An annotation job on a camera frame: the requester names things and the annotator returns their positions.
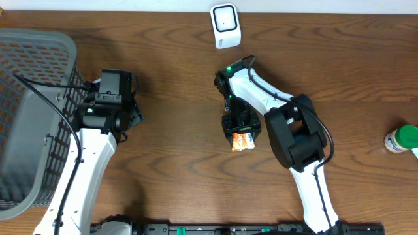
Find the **small orange snack box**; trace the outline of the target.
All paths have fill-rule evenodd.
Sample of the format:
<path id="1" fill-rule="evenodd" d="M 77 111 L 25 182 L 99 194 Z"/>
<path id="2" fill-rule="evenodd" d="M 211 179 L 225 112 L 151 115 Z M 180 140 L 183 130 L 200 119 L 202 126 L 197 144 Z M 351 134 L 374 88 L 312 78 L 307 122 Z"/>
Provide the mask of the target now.
<path id="1" fill-rule="evenodd" d="M 250 133 L 233 133 L 232 151 L 244 151 L 254 147 L 255 143 Z"/>

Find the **green lid jar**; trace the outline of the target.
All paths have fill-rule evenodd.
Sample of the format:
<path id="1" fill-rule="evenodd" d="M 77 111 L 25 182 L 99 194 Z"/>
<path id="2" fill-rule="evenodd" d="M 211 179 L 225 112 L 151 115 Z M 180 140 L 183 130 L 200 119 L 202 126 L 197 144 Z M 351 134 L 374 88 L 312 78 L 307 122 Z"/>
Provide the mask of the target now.
<path id="1" fill-rule="evenodd" d="M 417 147 L 417 127 L 404 125 L 384 138 L 385 147 L 393 153 L 402 153 Z"/>

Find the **light green tissue pack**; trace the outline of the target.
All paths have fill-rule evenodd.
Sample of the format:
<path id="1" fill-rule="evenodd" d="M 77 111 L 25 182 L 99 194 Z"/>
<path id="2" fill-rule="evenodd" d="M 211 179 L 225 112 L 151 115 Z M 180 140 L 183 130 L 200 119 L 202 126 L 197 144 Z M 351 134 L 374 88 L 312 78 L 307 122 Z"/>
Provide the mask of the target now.
<path id="1" fill-rule="evenodd" d="M 411 151 L 414 154 L 414 156 L 418 159 L 418 148 L 412 148 Z"/>

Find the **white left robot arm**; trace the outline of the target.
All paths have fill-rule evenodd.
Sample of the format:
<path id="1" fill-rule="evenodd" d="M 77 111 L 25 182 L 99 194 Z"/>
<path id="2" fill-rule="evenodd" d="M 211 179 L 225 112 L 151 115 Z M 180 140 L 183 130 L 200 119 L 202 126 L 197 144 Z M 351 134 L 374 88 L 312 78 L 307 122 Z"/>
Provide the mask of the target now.
<path id="1" fill-rule="evenodd" d="M 88 95 L 71 122 L 71 144 L 47 212 L 35 234 L 89 234 L 106 166 L 127 130 L 144 120 L 135 101 L 138 78 L 104 69 L 87 85 Z"/>

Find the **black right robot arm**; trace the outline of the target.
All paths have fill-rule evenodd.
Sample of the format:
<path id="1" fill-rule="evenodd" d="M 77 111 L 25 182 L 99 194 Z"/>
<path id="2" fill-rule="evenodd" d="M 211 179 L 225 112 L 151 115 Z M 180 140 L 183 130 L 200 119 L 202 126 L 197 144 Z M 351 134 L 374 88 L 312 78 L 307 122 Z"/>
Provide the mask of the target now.
<path id="1" fill-rule="evenodd" d="M 263 80 L 253 64 L 241 59 L 216 72 L 214 85 L 223 95 L 221 124 L 230 145 L 253 144 L 265 120 L 272 152 L 290 170 L 302 202 L 304 222 L 316 234 L 335 234 L 339 218 L 332 207 L 324 166 L 334 152 L 329 130 L 318 118 L 310 98 L 293 96 Z"/>

